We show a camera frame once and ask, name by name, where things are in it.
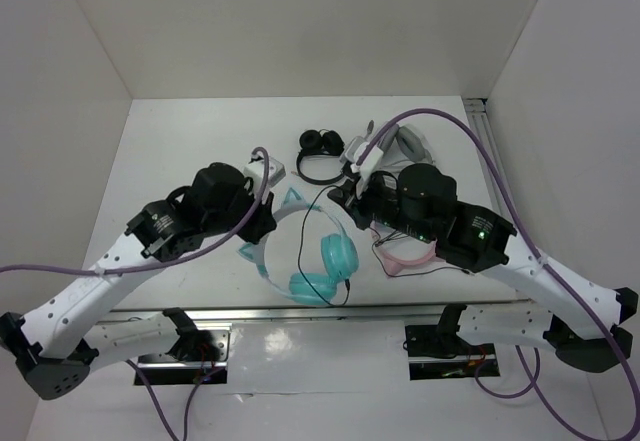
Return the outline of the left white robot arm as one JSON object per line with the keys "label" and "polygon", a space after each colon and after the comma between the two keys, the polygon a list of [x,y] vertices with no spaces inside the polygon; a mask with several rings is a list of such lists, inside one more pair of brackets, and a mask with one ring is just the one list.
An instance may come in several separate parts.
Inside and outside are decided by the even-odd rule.
{"label": "left white robot arm", "polygon": [[26,314],[1,317],[1,346],[43,400],[60,398],[90,373],[147,354],[176,360],[211,344],[181,308],[142,320],[104,325],[102,319],[147,280],[209,253],[233,236],[257,243],[273,231],[271,187],[285,176],[281,163],[258,157],[242,170],[213,163],[193,182],[151,202],[112,247],[75,281]]}

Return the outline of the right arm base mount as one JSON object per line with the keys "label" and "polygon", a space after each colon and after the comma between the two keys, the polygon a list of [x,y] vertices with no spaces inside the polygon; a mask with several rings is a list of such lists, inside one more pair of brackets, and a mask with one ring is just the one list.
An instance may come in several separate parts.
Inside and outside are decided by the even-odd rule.
{"label": "right arm base mount", "polygon": [[499,377],[493,344],[473,346],[457,337],[437,333],[435,325],[406,325],[403,349],[411,381]]}

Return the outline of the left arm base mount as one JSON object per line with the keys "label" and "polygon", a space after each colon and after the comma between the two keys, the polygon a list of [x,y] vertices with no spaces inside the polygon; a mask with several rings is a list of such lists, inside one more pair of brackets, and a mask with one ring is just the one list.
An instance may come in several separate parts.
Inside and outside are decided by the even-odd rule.
{"label": "left arm base mount", "polygon": [[205,385],[227,383],[232,331],[229,323],[199,324],[199,343],[189,354],[147,354],[135,360],[152,386],[187,386],[204,378]]}

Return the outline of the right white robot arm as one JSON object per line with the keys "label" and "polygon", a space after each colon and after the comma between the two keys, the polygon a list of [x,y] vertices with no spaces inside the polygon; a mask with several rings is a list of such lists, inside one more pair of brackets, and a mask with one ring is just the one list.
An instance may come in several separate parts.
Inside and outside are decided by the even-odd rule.
{"label": "right white robot arm", "polygon": [[434,243],[446,263],[497,280],[528,298],[525,305],[450,304],[436,340],[448,353],[466,345],[511,344],[545,349],[565,364],[602,373],[631,355],[622,323],[637,312],[629,288],[603,288],[561,263],[534,255],[521,232],[494,211],[458,200],[456,181],[428,164],[403,169],[394,186],[382,172],[362,194],[352,180],[328,197],[360,229],[379,223]]}

